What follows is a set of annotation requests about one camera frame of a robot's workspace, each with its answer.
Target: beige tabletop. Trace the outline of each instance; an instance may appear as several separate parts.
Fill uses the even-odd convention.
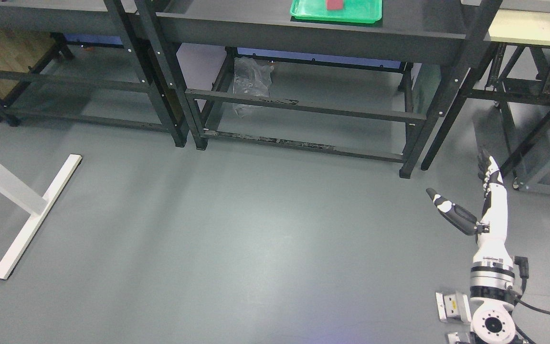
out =
[[[550,46],[550,13],[500,10],[489,35],[495,42]]]

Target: metal shelf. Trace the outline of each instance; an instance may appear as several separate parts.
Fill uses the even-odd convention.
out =
[[[451,65],[464,12],[458,0],[384,0],[382,20],[345,24],[295,20],[288,1],[175,0],[157,17],[170,42]]]

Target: plastic bag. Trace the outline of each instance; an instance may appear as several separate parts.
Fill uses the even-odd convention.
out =
[[[268,97],[272,71],[272,65],[259,65],[249,57],[236,57],[233,93]],[[259,106],[233,104],[233,109],[241,118],[256,108],[259,108]]]

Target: robotic hand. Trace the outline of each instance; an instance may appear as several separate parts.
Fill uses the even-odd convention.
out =
[[[529,277],[528,259],[516,257],[513,261],[504,246],[508,228],[507,191],[496,161],[483,151],[479,166],[485,190],[481,220],[434,189],[426,192],[444,218],[466,235],[476,235],[478,251],[472,259],[470,302],[478,305],[478,309],[472,316],[471,340],[476,344],[522,343],[510,315],[517,303],[516,297],[522,294],[522,291],[515,292],[518,288],[513,264],[519,265],[524,290]]]

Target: green tray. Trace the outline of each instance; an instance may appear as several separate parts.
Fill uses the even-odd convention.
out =
[[[296,19],[373,24],[381,19],[381,0],[343,0],[343,9],[328,11],[326,0],[293,0],[290,14]]]

